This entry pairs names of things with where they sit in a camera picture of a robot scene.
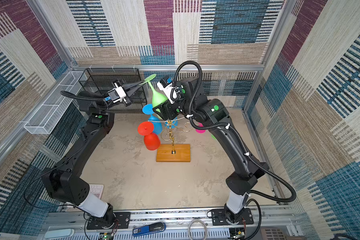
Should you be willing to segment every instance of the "wooden base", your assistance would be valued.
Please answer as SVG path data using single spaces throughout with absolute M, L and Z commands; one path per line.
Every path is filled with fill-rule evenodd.
M 191 145 L 175 144 L 175 154 L 172 154 L 172 144 L 161 144 L 157 149 L 156 162 L 190 162 Z

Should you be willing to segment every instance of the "white cable loop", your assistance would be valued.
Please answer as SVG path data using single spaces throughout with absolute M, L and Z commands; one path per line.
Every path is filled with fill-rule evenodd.
M 189 226 L 188 226 L 188 236 L 189 236 L 189 238 L 190 238 L 191 240 L 194 240 L 194 239 L 192 238 L 192 235 L 191 235 L 191 226 L 192 226 L 192 224 L 194 224 L 194 223 L 196 223 L 196 222 L 201 223 L 201 225 L 204 227 L 205 233 L 204 233 L 204 238 L 203 238 L 202 240 L 206 240 L 206 237 L 207 237 L 207 235 L 208 235 L 208 231 L 206 230 L 206 225 L 205 225 L 205 223 L 204 223 L 203 221 L 201 221 L 200 219 L 193 219 L 193 220 L 191 221 L 191 223 L 189 224 Z

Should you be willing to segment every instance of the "white basket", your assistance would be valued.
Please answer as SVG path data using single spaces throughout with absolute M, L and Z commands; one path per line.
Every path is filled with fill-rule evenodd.
M 81 81 L 86 81 L 86 76 L 82 73 L 81 71 L 71 71 L 66 74 L 56 89 L 53 90 L 24 125 L 24 128 L 30 134 L 51 134 L 53 128 L 56 127 L 56 124 L 73 100 L 72 98 L 62 96 L 60 91 L 77 94 L 81 88 L 79 83 L 80 77 L 83 78 Z

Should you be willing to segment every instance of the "purple carpet section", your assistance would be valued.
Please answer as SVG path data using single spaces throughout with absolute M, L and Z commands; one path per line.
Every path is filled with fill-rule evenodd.
M 281 50 L 281 54 L 289 64 L 292 64 L 300 51 L 308 34 L 317 21 L 327 0 L 305 0 L 297 16 L 296 22 Z
M 40 59 L 53 74 L 63 61 L 25 0 L 0 0 L 0 13 L 6 12 L 23 33 Z
M 152 46 L 174 45 L 173 0 L 144 0 Z

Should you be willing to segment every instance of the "robotic arm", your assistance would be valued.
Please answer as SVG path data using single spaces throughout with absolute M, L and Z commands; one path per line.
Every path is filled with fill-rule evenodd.
M 182 79 L 179 82 L 182 91 L 179 91 L 177 76 L 186 64 L 195 65 L 199 70 L 199 76 Z M 234 128 L 224 104 L 218 99 L 207 99 L 201 79 L 202 71 L 196 62 L 188 61 L 181 64 L 173 82 L 169 78 L 160 81 L 159 87 L 164 90 L 169 99 L 155 106 L 153 110 L 163 120 L 173 120 L 179 114 L 186 116 L 194 128 L 210 131 L 229 156 L 234 172 L 226 179 L 230 188 L 224 211 L 227 222 L 235 224 L 241 220 L 249 193 L 259 194 L 279 202 L 293 201 L 296 198 L 294 189 L 286 181 L 268 171 L 268 165 L 260 162 L 248 151 L 240 134 Z M 114 124 L 114 114 L 108 109 L 114 104 L 124 103 L 126 106 L 131 104 L 132 96 L 142 86 L 141 83 L 143 82 L 125 84 L 121 80 L 116 80 L 114 81 L 115 88 L 105 95 L 82 91 L 77 96 L 62 91 L 63 96 L 77 99 L 79 109 L 87 112 L 90 117 L 82 130 L 82 137 L 52 169 L 44 169 L 42 181 L 51 198 L 71 203 L 89 213 L 92 221 L 95 221 L 99 228 L 109 228 L 114 223 L 113 207 L 91 194 L 89 185 L 80 179 L 80 175 L 86 161 Z M 198 127 L 193 119 L 205 127 Z M 287 186 L 292 196 L 288 199 L 279 199 L 251 190 L 257 183 L 257 179 L 265 173 Z

